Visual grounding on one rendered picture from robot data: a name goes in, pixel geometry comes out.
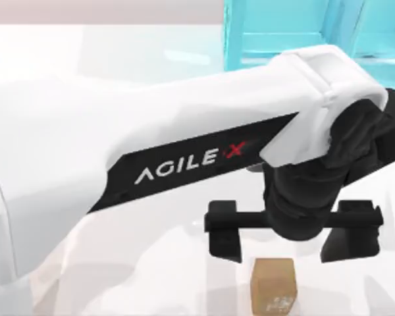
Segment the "light blue rack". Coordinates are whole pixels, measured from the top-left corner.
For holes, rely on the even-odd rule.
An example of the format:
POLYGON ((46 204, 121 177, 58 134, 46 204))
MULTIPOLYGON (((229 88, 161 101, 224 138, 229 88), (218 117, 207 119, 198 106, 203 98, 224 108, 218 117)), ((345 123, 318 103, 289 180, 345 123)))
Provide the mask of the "light blue rack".
POLYGON ((314 45, 395 59, 395 0, 224 0, 226 70, 314 45))

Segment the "brown cardboard box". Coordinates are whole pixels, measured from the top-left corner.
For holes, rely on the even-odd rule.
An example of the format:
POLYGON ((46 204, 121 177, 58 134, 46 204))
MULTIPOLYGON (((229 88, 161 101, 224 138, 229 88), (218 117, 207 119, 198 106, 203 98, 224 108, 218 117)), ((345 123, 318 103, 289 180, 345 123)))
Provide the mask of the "brown cardboard box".
POLYGON ((291 258, 257 258, 250 279, 254 316, 288 316, 298 295, 291 258))

